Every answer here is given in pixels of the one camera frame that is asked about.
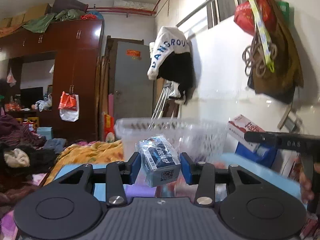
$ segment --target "blue gripper pad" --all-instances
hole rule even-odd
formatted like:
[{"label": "blue gripper pad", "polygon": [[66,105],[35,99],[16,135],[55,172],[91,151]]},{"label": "blue gripper pad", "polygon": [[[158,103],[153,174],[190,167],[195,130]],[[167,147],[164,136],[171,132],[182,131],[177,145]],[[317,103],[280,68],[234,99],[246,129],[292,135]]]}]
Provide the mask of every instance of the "blue gripper pad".
[{"label": "blue gripper pad", "polygon": [[130,183],[134,184],[136,182],[140,168],[141,168],[141,155],[139,153],[131,166]]},{"label": "blue gripper pad", "polygon": [[180,154],[181,171],[187,184],[192,183],[190,165],[182,154]]}]

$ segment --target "gray metal door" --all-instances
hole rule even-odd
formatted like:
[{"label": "gray metal door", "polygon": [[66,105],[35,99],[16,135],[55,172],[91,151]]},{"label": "gray metal door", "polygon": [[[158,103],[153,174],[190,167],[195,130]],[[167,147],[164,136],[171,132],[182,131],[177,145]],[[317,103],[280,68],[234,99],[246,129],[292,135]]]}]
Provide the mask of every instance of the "gray metal door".
[{"label": "gray metal door", "polygon": [[147,76],[150,67],[149,47],[118,42],[114,118],[151,117],[154,81]]}]

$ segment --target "wooden wardrobe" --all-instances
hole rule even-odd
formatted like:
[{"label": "wooden wardrobe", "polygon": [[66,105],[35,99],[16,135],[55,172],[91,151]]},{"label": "wooden wardrobe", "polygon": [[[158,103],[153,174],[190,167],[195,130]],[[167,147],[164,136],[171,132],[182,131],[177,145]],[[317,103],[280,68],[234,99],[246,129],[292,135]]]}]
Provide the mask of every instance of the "wooden wardrobe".
[{"label": "wooden wardrobe", "polygon": [[[6,77],[0,77],[3,84],[0,94],[19,92],[21,66],[26,59],[55,59],[52,110],[36,113],[40,126],[53,127],[54,137],[66,138],[70,142],[97,140],[103,30],[102,20],[74,20],[51,23],[45,33],[20,28],[0,38],[0,61],[9,59],[8,66],[15,66],[12,72],[17,80],[14,92],[10,92],[9,84],[3,80]],[[76,122],[61,120],[58,110],[62,92],[69,92],[71,85],[74,93],[79,95],[80,115]]]}]

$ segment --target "circular pad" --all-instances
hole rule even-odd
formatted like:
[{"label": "circular pad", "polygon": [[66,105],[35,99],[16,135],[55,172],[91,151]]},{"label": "circular pad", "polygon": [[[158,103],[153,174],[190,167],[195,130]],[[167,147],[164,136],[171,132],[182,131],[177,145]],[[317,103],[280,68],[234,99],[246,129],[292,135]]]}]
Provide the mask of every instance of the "circular pad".
[{"label": "circular pad", "polygon": [[31,238],[48,240],[84,233],[101,215],[100,202],[94,196],[68,184],[43,187],[14,209],[15,223],[22,232]]},{"label": "circular pad", "polygon": [[220,215],[238,235],[258,240],[288,239],[306,221],[306,210],[298,199],[261,184],[228,195],[220,205]]},{"label": "circular pad", "polygon": [[37,213],[43,218],[59,219],[72,213],[75,205],[71,200],[62,197],[53,197],[41,201],[36,207]]},{"label": "circular pad", "polygon": [[257,218],[275,219],[284,211],[282,204],[272,198],[255,198],[247,203],[249,213]]}]

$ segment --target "television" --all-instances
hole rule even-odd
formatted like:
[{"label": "television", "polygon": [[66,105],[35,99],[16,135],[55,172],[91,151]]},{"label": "television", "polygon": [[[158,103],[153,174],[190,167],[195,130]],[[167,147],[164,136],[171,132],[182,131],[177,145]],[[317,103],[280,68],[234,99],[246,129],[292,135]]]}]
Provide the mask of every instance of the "television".
[{"label": "television", "polygon": [[20,89],[21,105],[30,108],[36,101],[43,100],[43,87]]}]

